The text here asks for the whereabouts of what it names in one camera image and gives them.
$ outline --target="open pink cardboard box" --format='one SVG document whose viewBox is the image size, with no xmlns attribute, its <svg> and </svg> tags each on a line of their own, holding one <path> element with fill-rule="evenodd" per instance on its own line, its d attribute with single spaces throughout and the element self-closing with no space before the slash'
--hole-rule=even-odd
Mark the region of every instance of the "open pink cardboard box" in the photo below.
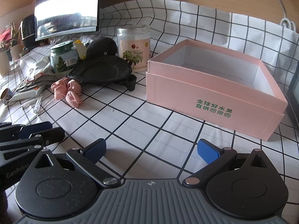
<svg viewBox="0 0 299 224">
<path fill-rule="evenodd" d="M 287 107 L 261 60 L 194 40 L 150 59 L 146 84 L 150 103 L 263 140 Z"/>
</svg>

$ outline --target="glass jar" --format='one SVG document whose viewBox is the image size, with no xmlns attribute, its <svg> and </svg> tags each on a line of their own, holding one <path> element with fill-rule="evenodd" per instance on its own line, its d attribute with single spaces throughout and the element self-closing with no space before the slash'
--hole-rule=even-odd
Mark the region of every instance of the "glass jar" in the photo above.
<svg viewBox="0 0 299 224">
<path fill-rule="evenodd" d="M 117 28 L 118 54 L 133 72 L 147 71 L 150 59 L 150 28 L 148 25 L 125 25 Z"/>
<path fill-rule="evenodd" d="M 51 66 L 56 74 L 66 76 L 77 64 L 79 55 L 72 40 L 51 47 Z"/>
</svg>

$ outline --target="white cable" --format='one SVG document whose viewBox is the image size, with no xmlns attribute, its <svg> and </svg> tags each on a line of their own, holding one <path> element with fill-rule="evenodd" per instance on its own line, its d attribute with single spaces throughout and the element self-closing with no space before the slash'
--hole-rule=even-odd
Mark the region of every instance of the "white cable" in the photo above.
<svg viewBox="0 0 299 224">
<path fill-rule="evenodd" d="M 290 21 L 286 16 L 286 8 L 284 7 L 284 4 L 282 0 L 278 0 L 283 11 L 283 19 L 280 22 L 281 26 L 284 26 L 285 28 L 291 29 L 296 32 L 296 24 L 293 21 Z"/>
</svg>

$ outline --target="jar with green lid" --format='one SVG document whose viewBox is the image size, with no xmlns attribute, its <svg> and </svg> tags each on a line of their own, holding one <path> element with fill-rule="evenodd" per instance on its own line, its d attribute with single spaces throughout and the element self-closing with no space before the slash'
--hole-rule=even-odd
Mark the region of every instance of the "jar with green lid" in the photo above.
<svg viewBox="0 0 299 224">
<path fill-rule="evenodd" d="M 51 47 L 50 58 L 52 71 L 66 76 L 77 64 L 79 55 L 73 41 L 65 41 Z"/>
</svg>

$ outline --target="white vase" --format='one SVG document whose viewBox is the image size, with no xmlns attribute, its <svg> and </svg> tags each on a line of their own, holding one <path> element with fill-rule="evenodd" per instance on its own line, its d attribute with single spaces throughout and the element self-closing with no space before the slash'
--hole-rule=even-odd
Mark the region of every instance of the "white vase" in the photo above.
<svg viewBox="0 0 299 224">
<path fill-rule="evenodd" d="M 0 53 L 0 75 L 3 77 L 10 72 L 9 59 L 6 50 Z"/>
<path fill-rule="evenodd" d="M 11 57 L 13 60 L 19 58 L 19 54 L 23 51 L 21 44 L 17 44 L 10 48 Z"/>
</svg>

